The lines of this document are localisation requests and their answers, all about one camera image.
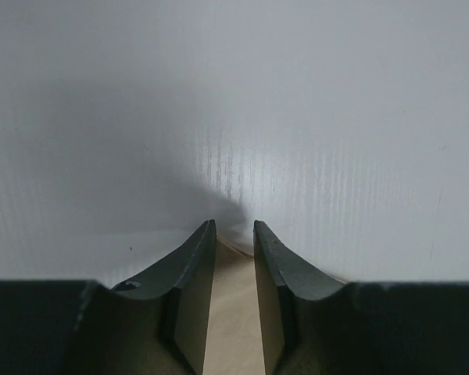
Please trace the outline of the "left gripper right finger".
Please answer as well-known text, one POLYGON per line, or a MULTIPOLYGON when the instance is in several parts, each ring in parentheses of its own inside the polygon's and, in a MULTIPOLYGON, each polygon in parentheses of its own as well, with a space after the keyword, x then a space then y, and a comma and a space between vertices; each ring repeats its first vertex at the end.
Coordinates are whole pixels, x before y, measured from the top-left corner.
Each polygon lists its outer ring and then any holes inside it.
POLYGON ((290 250, 260 220, 253 224, 256 290, 267 374, 320 371, 317 305, 344 284, 290 250))

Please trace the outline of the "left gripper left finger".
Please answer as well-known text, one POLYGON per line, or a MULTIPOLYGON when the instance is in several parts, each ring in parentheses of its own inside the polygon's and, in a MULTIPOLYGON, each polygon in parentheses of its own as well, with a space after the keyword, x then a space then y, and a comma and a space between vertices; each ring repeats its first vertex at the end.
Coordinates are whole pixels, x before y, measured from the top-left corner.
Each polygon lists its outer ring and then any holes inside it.
POLYGON ((179 248, 112 288, 155 310, 147 341, 178 374, 203 373, 216 246, 215 221, 207 220, 179 248))

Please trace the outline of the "beige t-shirt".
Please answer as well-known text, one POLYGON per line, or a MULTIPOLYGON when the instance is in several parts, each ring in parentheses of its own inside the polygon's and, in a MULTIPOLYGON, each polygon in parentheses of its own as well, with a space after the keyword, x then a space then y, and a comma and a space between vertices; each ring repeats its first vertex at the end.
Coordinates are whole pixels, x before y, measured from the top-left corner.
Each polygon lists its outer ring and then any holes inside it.
POLYGON ((265 374, 252 253, 217 237, 204 374, 265 374))

